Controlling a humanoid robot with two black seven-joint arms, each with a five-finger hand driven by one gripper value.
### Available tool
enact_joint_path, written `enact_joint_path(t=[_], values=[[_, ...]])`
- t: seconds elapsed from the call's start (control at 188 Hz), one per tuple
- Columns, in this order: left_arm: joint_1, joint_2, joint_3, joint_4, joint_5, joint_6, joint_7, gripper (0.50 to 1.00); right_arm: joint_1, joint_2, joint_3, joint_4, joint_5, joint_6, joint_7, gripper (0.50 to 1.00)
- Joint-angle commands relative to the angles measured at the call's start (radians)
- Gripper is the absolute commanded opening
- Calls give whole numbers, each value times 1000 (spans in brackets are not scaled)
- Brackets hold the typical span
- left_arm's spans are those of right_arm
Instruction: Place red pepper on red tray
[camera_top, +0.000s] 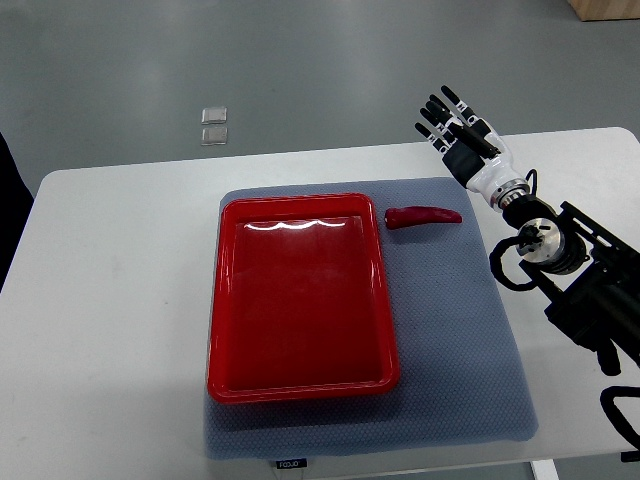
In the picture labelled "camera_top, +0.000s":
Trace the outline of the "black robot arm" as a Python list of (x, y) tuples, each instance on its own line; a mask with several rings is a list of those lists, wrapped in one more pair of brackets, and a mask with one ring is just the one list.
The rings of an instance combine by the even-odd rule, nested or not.
[(568, 202), (537, 195), (537, 173), (518, 173), (502, 137), (448, 86), (430, 95), (415, 128), (454, 179), (499, 212), (513, 236), (489, 255), (495, 280), (511, 291), (540, 290), (548, 320), (594, 352), (607, 376), (619, 355), (639, 359), (639, 254)]

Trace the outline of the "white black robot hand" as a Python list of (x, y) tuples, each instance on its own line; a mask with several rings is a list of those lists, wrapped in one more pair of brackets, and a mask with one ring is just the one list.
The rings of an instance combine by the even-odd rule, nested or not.
[(447, 85), (441, 92), (453, 107), (429, 95), (428, 109), (420, 114), (436, 129), (420, 122), (414, 128), (443, 155), (443, 163), (467, 190), (481, 194), (491, 208), (505, 208), (529, 194), (525, 178), (513, 169), (513, 156), (495, 129)]

